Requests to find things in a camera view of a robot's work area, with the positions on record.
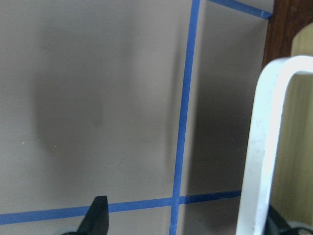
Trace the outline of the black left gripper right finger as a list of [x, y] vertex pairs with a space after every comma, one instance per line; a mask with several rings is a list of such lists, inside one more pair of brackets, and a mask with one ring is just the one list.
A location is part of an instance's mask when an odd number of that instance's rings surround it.
[[264, 235], [287, 235], [291, 227], [286, 220], [273, 207], [269, 206]]

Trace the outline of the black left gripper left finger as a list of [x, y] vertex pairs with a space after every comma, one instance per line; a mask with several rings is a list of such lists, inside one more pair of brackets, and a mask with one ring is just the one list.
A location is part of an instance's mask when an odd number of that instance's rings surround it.
[[109, 230], [107, 196], [95, 197], [76, 233], [78, 235], [106, 235]]

